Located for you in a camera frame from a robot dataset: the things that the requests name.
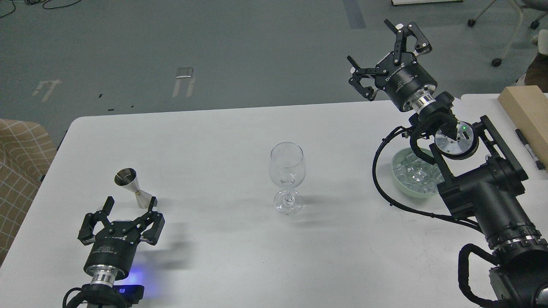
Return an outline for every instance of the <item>metal jigger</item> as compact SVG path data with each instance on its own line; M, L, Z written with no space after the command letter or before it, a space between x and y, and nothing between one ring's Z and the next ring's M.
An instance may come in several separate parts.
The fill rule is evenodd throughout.
M146 209L149 208L150 200L152 195L146 191L139 189L139 182L137 182L137 172L131 168L126 168L118 171L114 177L114 182L116 185L123 187L131 192L135 193L137 198L137 205Z

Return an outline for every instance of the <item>wine glass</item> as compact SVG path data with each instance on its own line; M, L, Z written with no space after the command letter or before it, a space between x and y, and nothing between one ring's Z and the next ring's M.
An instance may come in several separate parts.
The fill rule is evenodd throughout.
M274 196L278 212L293 215L302 208L302 197L294 190L305 179L305 157L300 146L282 142L270 152L270 179L282 188Z

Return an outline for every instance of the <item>checkered fabric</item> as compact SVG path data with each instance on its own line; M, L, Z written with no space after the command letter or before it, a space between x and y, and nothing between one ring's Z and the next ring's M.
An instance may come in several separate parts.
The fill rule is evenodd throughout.
M55 154L39 124L0 119L0 266Z

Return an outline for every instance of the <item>chair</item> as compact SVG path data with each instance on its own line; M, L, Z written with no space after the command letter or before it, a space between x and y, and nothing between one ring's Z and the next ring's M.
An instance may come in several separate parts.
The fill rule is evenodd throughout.
M468 25L470 27L473 27L476 24L476 20L480 18L480 16L485 13L485 11L495 3L496 0L491 0L489 4L474 18L468 19ZM523 21L523 9L534 9L544 12L541 14L537 19L535 19L533 22L531 22L531 25L529 26L531 29L536 29L540 25L540 19L542 19L546 14L548 14L548 0L522 0L523 5L519 5L516 0L508 0L510 2L510 5L512 8L517 12L519 19L516 27L514 28L514 32L512 34L512 37L504 47L504 50L499 58L495 58L491 61L492 66L499 66L502 64L503 59L508 55L508 51L510 50L510 46L512 46L513 40L517 36L517 32L521 27L521 23Z
M0 119L0 266L55 154L41 125Z

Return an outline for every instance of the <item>bowl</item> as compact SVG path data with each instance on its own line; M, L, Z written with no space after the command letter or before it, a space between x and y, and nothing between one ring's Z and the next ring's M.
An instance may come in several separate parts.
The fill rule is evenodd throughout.
M421 150L432 156L430 150ZM438 165L421 160L410 147L398 151L392 157L391 174L396 187L414 198L428 198L439 194L437 184L443 182Z

